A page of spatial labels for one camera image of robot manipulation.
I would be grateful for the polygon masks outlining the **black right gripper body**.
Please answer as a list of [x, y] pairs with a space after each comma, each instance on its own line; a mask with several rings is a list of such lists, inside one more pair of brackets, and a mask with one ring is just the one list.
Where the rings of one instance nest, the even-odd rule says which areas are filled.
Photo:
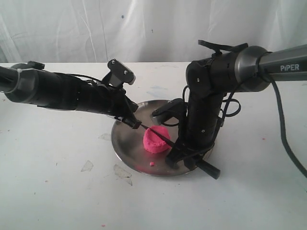
[[202, 150], [212, 141], [222, 100], [222, 95], [208, 95], [204, 98], [191, 95], [189, 101], [183, 103], [183, 114], [186, 117], [181, 120], [177, 139], [180, 153]]

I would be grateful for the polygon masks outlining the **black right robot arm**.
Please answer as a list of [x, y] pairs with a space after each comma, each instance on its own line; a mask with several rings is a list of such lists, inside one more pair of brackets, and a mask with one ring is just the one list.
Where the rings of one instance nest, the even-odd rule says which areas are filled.
[[220, 171], [203, 158], [215, 144], [233, 95], [260, 92], [279, 81], [306, 80], [307, 47], [269, 52], [246, 43], [238, 46], [203, 40], [198, 43], [213, 50], [213, 54], [191, 62], [186, 68], [189, 100], [174, 101], [178, 138], [165, 161], [170, 167], [182, 161], [188, 169], [199, 167], [212, 177], [218, 177]]

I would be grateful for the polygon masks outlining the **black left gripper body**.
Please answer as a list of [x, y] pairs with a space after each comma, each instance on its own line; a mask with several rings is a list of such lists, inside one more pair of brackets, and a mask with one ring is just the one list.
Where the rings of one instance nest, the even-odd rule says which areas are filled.
[[91, 81], [80, 88], [76, 110], [128, 117], [125, 97], [127, 97], [126, 90], [122, 87], [115, 88]]

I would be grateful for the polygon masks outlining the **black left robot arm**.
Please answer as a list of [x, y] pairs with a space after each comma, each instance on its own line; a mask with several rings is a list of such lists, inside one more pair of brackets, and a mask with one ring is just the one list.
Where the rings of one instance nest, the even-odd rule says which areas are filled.
[[46, 71], [43, 63], [29, 61], [0, 68], [0, 91], [14, 103], [83, 111], [113, 117], [133, 129], [141, 125], [134, 113], [138, 105], [126, 96], [125, 83], [132, 85], [134, 73], [121, 62], [108, 62], [109, 73], [93, 77]]

